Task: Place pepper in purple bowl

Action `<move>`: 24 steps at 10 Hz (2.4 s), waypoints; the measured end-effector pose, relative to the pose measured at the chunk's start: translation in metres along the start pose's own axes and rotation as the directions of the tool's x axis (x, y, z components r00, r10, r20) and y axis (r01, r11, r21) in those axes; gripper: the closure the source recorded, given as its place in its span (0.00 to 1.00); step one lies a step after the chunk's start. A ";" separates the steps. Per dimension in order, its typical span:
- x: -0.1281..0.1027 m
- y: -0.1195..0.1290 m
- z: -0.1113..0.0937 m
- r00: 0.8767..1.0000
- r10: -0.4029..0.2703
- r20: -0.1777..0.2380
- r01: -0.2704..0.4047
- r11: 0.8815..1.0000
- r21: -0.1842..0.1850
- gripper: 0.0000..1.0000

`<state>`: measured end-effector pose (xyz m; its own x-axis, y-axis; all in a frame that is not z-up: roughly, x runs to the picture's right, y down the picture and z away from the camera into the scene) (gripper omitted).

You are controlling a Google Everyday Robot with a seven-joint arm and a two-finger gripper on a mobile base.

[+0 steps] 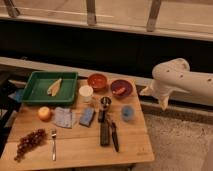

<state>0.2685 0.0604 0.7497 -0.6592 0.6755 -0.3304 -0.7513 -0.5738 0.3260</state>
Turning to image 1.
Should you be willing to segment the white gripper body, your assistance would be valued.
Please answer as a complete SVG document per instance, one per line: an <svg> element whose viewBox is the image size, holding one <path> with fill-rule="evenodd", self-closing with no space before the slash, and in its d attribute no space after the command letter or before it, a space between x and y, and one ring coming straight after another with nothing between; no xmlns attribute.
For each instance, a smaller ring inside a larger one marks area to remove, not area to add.
<svg viewBox="0 0 213 171"><path fill-rule="evenodd" d="M158 85L155 83L146 86L140 91L140 95L142 96L152 96L157 99L162 110L167 109L170 94L171 89L168 86Z"/></svg>

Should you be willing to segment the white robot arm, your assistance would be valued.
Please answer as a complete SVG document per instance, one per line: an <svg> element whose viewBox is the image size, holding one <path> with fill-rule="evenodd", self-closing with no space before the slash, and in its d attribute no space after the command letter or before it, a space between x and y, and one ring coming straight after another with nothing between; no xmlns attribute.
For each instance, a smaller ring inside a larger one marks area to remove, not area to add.
<svg viewBox="0 0 213 171"><path fill-rule="evenodd" d="M157 64L152 70L152 76L153 80L140 91L140 95L157 99L162 110L167 109L169 97L175 88L213 103L213 73L192 72L184 58Z"/></svg>

